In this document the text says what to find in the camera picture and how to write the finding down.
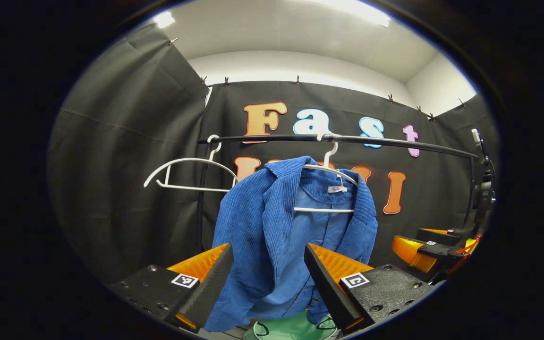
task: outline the black curtain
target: black curtain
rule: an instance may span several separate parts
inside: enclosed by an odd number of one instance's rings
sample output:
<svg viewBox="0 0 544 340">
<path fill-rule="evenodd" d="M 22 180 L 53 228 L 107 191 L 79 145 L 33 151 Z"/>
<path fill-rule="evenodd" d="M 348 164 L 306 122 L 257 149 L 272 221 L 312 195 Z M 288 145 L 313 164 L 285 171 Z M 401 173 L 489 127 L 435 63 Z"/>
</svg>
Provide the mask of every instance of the black curtain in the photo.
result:
<svg viewBox="0 0 544 340">
<path fill-rule="evenodd" d="M 60 108 L 48 146 L 52 205 L 73 249 L 104 282 L 197 254 L 196 192 L 143 183 L 158 166 L 196 155 L 206 94 L 152 24 L 93 61 Z M 194 186 L 196 172 L 194 163 L 179 164 L 170 182 Z"/>
<path fill-rule="evenodd" d="M 484 150 L 488 157 L 490 157 L 496 171 L 493 186 L 495 190 L 498 188 L 501 172 L 501 159 L 499 159 L 501 152 L 501 136 L 483 97 L 475 95 L 469 101 L 463 103 L 463 105 L 457 106 L 436 117 L 435 121 L 432 122 L 432 128 L 436 135 L 436 142 L 438 145 L 460 149 L 481 156 L 481 151 L 476 147 L 471 133 L 472 129 L 477 129 L 484 141 Z M 467 194 L 469 193 L 469 186 L 465 186 L 464 183 L 470 181 L 471 165 L 468 166 L 463 163 L 455 163 L 452 161 L 451 157 L 441 155 L 440 167 L 444 172 L 451 173 L 445 180 L 450 182 L 447 189 L 450 190 L 452 196 L 461 197 L 465 195 L 466 192 Z M 476 184 L 479 184 L 479 180 L 481 180 L 484 170 L 485 168 L 481 162 L 476 160 L 474 163 Z M 451 222 L 452 224 L 458 224 L 463 221 L 464 211 L 462 210 L 463 206 L 460 202 L 447 200 L 444 204 L 445 209 L 454 211 L 453 216 L 455 218 Z M 472 209 L 467 216 L 468 227 L 473 225 L 475 213 L 476 211 Z"/>
</svg>

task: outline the white wall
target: white wall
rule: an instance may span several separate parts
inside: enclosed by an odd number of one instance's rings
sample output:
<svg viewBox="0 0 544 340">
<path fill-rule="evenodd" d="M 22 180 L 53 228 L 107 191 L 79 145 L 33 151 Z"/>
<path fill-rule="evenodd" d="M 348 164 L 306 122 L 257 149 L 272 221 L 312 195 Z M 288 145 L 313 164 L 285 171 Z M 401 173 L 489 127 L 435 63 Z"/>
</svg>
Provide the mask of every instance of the white wall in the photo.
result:
<svg viewBox="0 0 544 340">
<path fill-rule="evenodd" d="M 289 51 L 239 51 L 188 60 L 208 85 L 253 80 L 283 80 L 338 86 L 387 98 L 414 108 L 405 84 L 371 69 L 316 54 Z"/>
<path fill-rule="evenodd" d="M 468 101 L 476 94 L 465 76 L 444 55 L 438 53 L 406 83 L 415 106 L 438 116 Z"/>
</svg>

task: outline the white plastic hanger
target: white plastic hanger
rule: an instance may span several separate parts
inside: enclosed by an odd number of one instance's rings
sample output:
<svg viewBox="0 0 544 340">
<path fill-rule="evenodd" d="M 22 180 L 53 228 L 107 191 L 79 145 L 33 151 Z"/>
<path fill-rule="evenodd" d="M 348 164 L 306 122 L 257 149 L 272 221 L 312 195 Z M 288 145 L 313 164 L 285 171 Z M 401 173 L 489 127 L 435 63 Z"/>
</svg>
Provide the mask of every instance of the white plastic hanger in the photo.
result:
<svg viewBox="0 0 544 340">
<path fill-rule="evenodd" d="M 211 136 L 209 136 L 209 138 L 207 138 L 207 142 L 211 142 L 212 138 L 214 137 L 220 137 L 218 135 L 215 135 L 215 134 L 212 134 Z M 186 161 L 197 161 L 197 162 L 204 162 L 204 163 L 209 163 L 209 164 L 214 164 L 214 165 L 217 165 L 219 166 L 220 168 L 223 168 L 224 170 L 228 171 L 229 173 L 231 173 L 231 175 L 234 177 L 234 180 L 232 181 L 232 187 L 234 187 L 234 185 L 236 183 L 238 183 L 238 178 L 236 177 L 235 173 L 232 172 L 232 170 L 230 170 L 229 168 L 226 168 L 224 165 L 216 162 L 216 161 L 213 161 L 213 155 L 215 155 L 215 153 L 217 153 L 220 149 L 222 148 L 222 144 L 220 143 L 218 145 L 218 148 L 211 151 L 211 154 L 209 155 L 209 159 L 201 159 L 201 158 L 182 158 L 182 159 L 175 159 L 174 161 L 170 161 L 168 163 L 165 163 L 163 164 L 162 166 L 159 166 L 156 170 L 154 170 L 150 176 L 148 176 L 148 178 L 146 179 L 146 181 L 144 182 L 144 187 L 146 187 L 148 185 L 148 183 L 150 183 L 150 181 L 153 179 L 153 177 L 155 177 L 155 175 L 163 170 L 165 167 L 167 167 L 167 174 L 165 175 L 165 183 L 161 183 L 161 181 L 157 180 L 157 184 L 160 186 L 160 187 L 174 187 L 174 188 L 177 188 L 177 189 L 187 189 L 187 190 L 198 190 L 198 191 L 219 191 L 219 192 L 229 192 L 230 190 L 229 189 L 212 189 L 212 188 L 209 188 L 209 187 L 184 187 L 182 185 L 170 185 L 169 184 L 169 171 L 170 171 L 170 168 L 172 166 L 172 164 L 175 164 L 175 163 L 179 163 L 179 162 L 186 162 Z"/>
<path fill-rule="evenodd" d="M 319 133 L 318 136 L 316 137 L 316 140 L 318 140 L 319 142 L 322 141 L 322 137 L 324 135 L 326 135 L 328 133 L 325 133 L 325 134 L 322 134 L 322 133 Z M 358 182 L 356 182 L 352 177 L 344 174 L 343 172 L 339 172 L 338 170 L 335 170 L 335 169 L 331 169 L 329 167 L 329 158 L 331 157 L 331 155 L 334 155 L 336 152 L 337 152 L 337 148 L 339 147 L 339 143 L 337 142 L 333 142 L 333 150 L 329 151 L 328 153 L 325 153 L 324 154 L 324 163 L 322 166 L 320 165 L 313 165 L 313 164 L 304 164 L 304 169 L 318 169 L 318 170 L 323 170 L 323 171 L 327 171 L 327 172 L 332 172 L 334 174 L 337 174 L 337 176 L 341 179 L 341 186 L 343 187 L 343 178 L 347 179 L 348 181 L 350 181 L 351 183 L 353 183 L 356 187 L 358 186 Z M 313 207 L 295 207 L 294 208 L 295 211 L 306 211 L 306 212 L 316 212 L 316 213 L 353 213 L 354 212 L 354 209 L 317 209 L 317 208 L 313 208 Z"/>
</svg>

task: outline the ceiling light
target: ceiling light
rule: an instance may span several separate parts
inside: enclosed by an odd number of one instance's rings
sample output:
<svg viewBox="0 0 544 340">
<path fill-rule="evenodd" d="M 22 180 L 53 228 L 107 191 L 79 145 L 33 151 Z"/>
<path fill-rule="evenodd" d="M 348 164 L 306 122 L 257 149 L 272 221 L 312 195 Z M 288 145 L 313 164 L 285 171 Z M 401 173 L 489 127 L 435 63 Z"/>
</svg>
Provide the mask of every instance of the ceiling light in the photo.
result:
<svg viewBox="0 0 544 340">
<path fill-rule="evenodd" d="M 154 17 L 153 20 L 158 24 L 159 28 L 167 27 L 175 22 L 175 19 L 171 17 L 170 11 L 164 11 L 160 13 L 159 15 Z"/>
<path fill-rule="evenodd" d="M 383 13 L 379 9 L 375 9 L 358 0 L 305 0 L 309 2 L 316 2 L 327 6 L 334 7 L 341 11 L 345 11 L 362 19 L 374 22 L 381 26 L 389 26 L 390 17 L 386 13 Z"/>
</svg>

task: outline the white ceiling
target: white ceiling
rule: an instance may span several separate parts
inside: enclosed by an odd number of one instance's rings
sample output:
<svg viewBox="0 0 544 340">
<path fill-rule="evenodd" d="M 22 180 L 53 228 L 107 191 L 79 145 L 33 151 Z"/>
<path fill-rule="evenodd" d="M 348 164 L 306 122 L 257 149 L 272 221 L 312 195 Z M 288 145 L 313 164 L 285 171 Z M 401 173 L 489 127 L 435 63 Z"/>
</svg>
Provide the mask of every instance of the white ceiling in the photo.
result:
<svg viewBox="0 0 544 340">
<path fill-rule="evenodd" d="M 304 0 L 193 0 L 164 28 L 188 60 L 223 52 L 280 50 L 351 62 L 402 83 L 438 51 L 392 20 L 389 27 Z"/>
</svg>

